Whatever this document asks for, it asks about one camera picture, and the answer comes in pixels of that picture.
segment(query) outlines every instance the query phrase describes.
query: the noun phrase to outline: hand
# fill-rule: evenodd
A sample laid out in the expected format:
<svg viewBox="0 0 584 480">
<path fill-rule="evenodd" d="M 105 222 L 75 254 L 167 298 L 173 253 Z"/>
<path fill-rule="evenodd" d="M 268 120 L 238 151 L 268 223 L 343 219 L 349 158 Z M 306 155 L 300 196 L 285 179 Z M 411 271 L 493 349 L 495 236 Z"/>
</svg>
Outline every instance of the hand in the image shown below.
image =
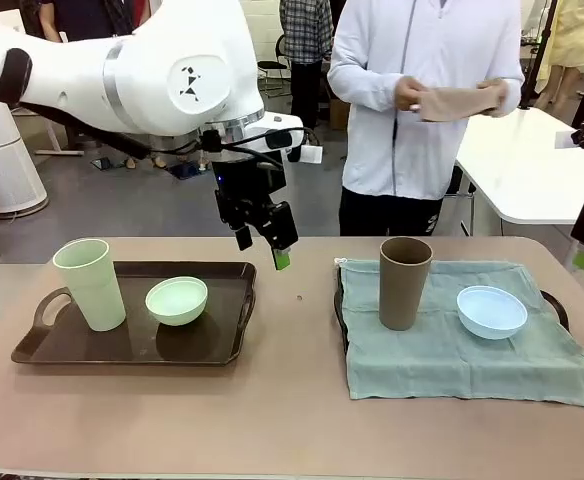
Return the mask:
<svg viewBox="0 0 584 480">
<path fill-rule="evenodd" d="M 416 78 L 402 77 L 394 87 L 394 105 L 399 110 L 409 111 L 412 105 L 418 105 L 421 93 L 427 90 Z"/>
<path fill-rule="evenodd" d="M 491 80 L 486 80 L 485 82 L 479 83 L 476 88 L 483 89 L 489 87 L 497 87 L 499 89 L 499 109 L 503 108 L 503 104 L 505 103 L 505 99 L 509 93 L 509 87 L 505 80 L 502 78 L 493 78 Z"/>
</svg>

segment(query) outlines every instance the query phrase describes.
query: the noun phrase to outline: person's right hand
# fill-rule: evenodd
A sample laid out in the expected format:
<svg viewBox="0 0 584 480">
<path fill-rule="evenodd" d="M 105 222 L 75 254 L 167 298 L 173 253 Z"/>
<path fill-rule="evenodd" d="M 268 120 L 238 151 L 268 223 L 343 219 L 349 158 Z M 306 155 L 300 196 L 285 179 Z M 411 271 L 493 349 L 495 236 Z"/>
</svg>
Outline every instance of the person's right hand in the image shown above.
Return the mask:
<svg viewBox="0 0 584 480">
<path fill-rule="evenodd" d="M 414 77 L 401 77 L 394 88 L 394 105 L 397 109 L 409 111 L 412 105 L 418 105 L 421 93 L 428 89 Z"/>
</svg>

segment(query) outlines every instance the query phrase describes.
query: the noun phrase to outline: tabletop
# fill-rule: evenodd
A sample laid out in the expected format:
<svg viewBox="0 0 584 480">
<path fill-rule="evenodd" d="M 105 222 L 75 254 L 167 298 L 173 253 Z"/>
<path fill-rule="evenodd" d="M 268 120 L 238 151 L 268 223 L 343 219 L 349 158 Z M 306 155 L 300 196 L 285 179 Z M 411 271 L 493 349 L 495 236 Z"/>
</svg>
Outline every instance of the tabletop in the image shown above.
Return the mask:
<svg viewBox="0 0 584 480">
<path fill-rule="evenodd" d="M 506 400 L 352 401 L 334 258 L 378 258 L 381 238 L 303 238 L 276 272 L 265 241 L 109 239 L 116 260 L 248 261 L 256 307 L 225 368 L 16 365 L 47 265 L 0 319 L 0 470 L 65 477 L 194 475 L 584 479 L 584 408 Z M 584 291 L 540 244 L 432 238 L 441 260 L 510 260 L 561 301 L 584 346 Z"/>
<path fill-rule="evenodd" d="M 470 119 L 457 162 L 501 218 L 572 225 L 584 204 L 584 150 L 556 148 L 574 129 L 542 110 Z"/>
</svg>

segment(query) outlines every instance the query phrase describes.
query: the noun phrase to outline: yellow dress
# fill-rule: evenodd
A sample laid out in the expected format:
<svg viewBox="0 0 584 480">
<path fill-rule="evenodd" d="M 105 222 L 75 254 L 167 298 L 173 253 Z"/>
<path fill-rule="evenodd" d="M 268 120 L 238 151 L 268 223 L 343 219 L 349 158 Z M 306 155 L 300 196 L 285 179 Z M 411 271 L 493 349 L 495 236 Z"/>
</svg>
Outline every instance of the yellow dress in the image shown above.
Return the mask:
<svg viewBox="0 0 584 480">
<path fill-rule="evenodd" d="M 559 0 L 552 32 L 537 77 L 537 92 L 547 85 L 553 65 L 584 67 L 584 0 Z"/>
</svg>

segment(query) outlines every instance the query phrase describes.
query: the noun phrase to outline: light blue towel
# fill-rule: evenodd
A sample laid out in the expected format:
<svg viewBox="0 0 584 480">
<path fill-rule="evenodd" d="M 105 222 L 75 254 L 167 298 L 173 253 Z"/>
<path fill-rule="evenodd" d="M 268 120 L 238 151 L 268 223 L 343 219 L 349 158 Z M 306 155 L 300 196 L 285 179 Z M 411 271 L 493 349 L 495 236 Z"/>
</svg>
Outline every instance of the light blue towel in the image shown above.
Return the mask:
<svg viewBox="0 0 584 480">
<path fill-rule="evenodd" d="M 379 262 L 348 260 L 341 281 L 351 398 L 503 398 L 584 406 L 584 349 L 557 322 L 525 267 L 434 262 L 417 321 L 406 332 L 379 321 Z M 456 297 L 472 285 L 515 295 L 528 310 L 525 327 L 507 340 L 468 332 Z"/>
</svg>

